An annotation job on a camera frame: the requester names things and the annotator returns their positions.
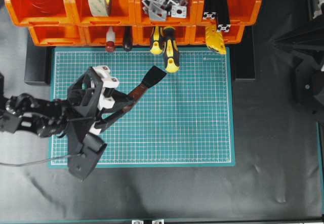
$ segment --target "white grid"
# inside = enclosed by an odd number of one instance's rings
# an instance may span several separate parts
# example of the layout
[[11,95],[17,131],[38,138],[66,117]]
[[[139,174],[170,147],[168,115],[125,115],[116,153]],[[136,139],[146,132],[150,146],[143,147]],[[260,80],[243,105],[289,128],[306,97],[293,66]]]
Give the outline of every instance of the white grid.
[[[181,68],[148,90],[139,103],[101,138],[108,144],[99,165],[232,163],[226,56],[182,51]],[[130,92],[160,56],[150,52],[56,52],[54,98],[89,66],[107,65]],[[67,139],[51,138],[51,156],[67,153]],[[66,159],[51,162],[66,165]]]

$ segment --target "cutting mat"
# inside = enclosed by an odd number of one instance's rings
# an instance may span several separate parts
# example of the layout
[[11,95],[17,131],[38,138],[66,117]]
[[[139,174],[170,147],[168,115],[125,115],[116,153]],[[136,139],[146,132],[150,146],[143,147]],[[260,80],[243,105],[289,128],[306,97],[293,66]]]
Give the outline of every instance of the cutting mat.
[[[229,56],[205,48],[180,48],[181,69],[149,89],[131,112],[101,135],[108,144],[98,167],[233,166]],[[147,48],[106,53],[104,48],[56,48],[52,99],[89,66],[106,65],[130,92],[162,56]],[[50,138],[50,157],[67,153],[67,138]],[[50,162],[65,167],[66,159]]]

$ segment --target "black fabric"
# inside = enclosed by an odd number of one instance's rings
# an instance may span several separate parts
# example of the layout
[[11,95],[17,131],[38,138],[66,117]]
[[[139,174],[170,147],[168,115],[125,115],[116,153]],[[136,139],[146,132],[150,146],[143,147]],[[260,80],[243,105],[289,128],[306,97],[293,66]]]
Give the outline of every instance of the black fabric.
[[[0,13],[5,96],[48,99],[49,87],[23,83],[26,29],[14,27],[4,7]],[[272,47],[307,20],[306,0],[263,0],[254,27],[257,80],[233,83],[235,167],[95,169],[83,183],[67,169],[0,167],[0,220],[321,216],[315,122],[293,104],[294,58]],[[47,157],[46,139],[0,135],[0,161]]]

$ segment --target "black and yellow screwdriver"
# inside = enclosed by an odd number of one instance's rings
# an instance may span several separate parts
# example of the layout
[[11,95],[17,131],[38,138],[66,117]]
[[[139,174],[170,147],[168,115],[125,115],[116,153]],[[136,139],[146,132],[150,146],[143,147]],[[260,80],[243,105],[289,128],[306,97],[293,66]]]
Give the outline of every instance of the black and yellow screwdriver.
[[163,52],[164,37],[163,29],[159,26],[153,28],[153,32],[150,38],[150,51],[154,55],[159,55]]
[[179,70],[179,50],[176,44],[176,29],[168,26],[164,28],[165,47],[163,52],[164,66],[167,72],[174,73]]

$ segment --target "orange parts bin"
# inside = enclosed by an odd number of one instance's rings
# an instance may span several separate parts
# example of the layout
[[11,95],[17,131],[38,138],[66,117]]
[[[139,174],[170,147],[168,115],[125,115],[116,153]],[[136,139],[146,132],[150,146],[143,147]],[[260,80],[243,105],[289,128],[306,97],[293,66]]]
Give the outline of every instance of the orange parts bin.
[[[109,17],[93,17],[88,0],[62,0],[54,15],[41,13],[30,0],[5,0],[14,24],[27,26],[37,46],[104,46],[111,25],[116,45],[123,43],[124,26],[132,26],[133,44],[148,46],[154,25],[174,26],[178,45],[205,44],[205,26],[215,20],[203,20],[204,0],[188,0],[187,18],[167,17],[166,22],[151,21],[144,14],[142,0],[112,0]],[[231,19],[225,43],[239,43],[245,26],[256,22],[261,0],[228,0]]]
[[93,17],[88,0],[70,0],[71,9],[76,25],[104,26],[104,25],[134,25],[134,0],[112,0],[109,17]]
[[13,23],[17,26],[53,26],[73,24],[73,16],[69,13],[69,0],[62,0],[58,12],[45,14],[39,11],[31,0],[5,0]]
[[[106,33],[108,31],[109,26],[88,26],[83,27],[87,44],[90,46],[105,46],[106,45]],[[123,45],[123,37],[124,37],[124,26],[113,26],[113,31],[116,34],[116,46]],[[137,39],[137,27],[132,27],[133,34],[133,45],[138,44]]]
[[[138,44],[141,46],[150,45],[150,37],[154,26],[138,27]],[[176,43],[185,46],[190,43],[192,26],[173,26],[176,29]]]
[[28,29],[36,46],[83,46],[86,44],[84,31],[78,26],[36,26]]
[[[232,25],[229,33],[222,32],[225,44],[239,43],[242,40],[245,26]],[[205,26],[192,26],[190,44],[206,44]]]
[[164,21],[151,21],[149,16],[143,11],[142,0],[135,0],[135,13],[136,23],[138,26],[153,26],[153,25],[182,25],[190,26],[196,23],[198,0],[188,0],[187,18],[172,18],[167,16],[166,22]]
[[[215,24],[215,20],[203,20],[204,1],[198,0],[197,8],[197,25]],[[230,14],[231,24],[253,25],[257,21],[257,17],[261,7],[261,0],[227,0]]]

